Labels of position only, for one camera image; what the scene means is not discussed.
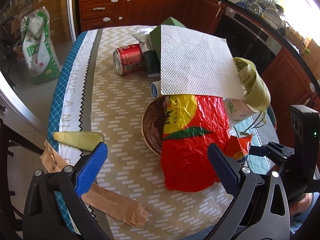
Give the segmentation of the person's right hand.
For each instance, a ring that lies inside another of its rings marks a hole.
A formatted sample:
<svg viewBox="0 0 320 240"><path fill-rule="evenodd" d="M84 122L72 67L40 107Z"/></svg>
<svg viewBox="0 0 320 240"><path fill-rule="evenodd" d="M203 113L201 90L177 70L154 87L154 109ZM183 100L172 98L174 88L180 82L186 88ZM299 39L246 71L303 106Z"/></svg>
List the person's right hand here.
<svg viewBox="0 0 320 240"><path fill-rule="evenodd" d="M314 206L314 203L315 201L317 201L318 197L319 197L318 192L305 193L302 200L292 202L289 205L290 216L295 216L296 214L305 213L311 205Z"/></svg>

